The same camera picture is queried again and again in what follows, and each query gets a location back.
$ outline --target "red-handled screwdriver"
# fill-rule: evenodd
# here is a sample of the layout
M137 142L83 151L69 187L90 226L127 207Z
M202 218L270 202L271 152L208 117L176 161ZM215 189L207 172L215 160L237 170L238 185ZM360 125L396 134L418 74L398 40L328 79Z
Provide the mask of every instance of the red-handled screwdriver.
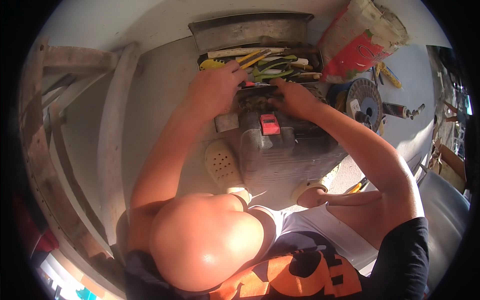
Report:
M239 86L272 86L273 84L265 84L263 82L251 82L251 81L243 81L239 84Z

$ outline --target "crocs sandal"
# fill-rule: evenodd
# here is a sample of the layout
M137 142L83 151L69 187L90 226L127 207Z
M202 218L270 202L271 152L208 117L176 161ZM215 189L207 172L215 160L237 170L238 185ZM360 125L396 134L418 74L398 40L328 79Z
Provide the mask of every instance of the crocs sandal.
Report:
M294 204L297 204L297 200L300 195L303 194L308 189L311 188L321 188L324 192L328 192L330 185L332 184L333 179L335 178L336 174L338 173L338 169L340 168L340 164L338 164L335 168L333 168L327 175L323 176L320 179L309 180L302 182L292 193L291 200Z
M241 178L237 160L224 141L214 141L207 147L205 167L223 192L233 193L247 188Z

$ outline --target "orange print on shirt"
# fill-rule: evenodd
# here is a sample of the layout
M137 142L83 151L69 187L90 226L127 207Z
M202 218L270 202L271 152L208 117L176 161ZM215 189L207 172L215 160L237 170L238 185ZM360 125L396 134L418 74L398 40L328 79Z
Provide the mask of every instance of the orange print on shirt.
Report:
M341 297L361 291L360 281L355 268L347 259L335 254L342 264L328 267L323 253L315 271L308 277L293 275L289 271L293 255L285 255L261 262L238 274L233 275L222 285L210 292L212 300L231 300L238 294L240 298L267 295L270 288L291 297L311 296L324 288L325 295ZM267 282L263 282L253 269L260 264L267 266ZM333 285L332 277L343 277L343 283Z

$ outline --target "knee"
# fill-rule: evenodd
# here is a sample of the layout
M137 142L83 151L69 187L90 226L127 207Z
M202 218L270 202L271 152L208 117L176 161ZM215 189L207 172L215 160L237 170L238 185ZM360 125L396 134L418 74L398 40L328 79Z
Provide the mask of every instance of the knee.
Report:
M222 208L218 202L230 198L218 196L175 199L153 221L150 252L160 274L177 288L213 288L253 258L246 247L261 246L260 222L247 213ZM251 234L252 242L246 240Z

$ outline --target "foot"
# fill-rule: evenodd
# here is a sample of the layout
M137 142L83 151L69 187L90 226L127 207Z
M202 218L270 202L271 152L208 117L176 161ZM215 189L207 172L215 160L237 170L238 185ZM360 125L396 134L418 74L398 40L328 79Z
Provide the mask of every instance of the foot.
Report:
M234 193L248 204L252 196L240 175L237 160L222 140L212 142L205 151L205 167L224 193Z
M311 188L303 192L297 199L297 205L306 208L317 207L325 203L322 201L322 195L326 194L322 188Z
M302 182L292 193L292 202L303 207L315 207L323 203L318 203L320 195L327 193L332 185L333 179L338 173L340 164L333 168L327 175L319 180L309 180Z

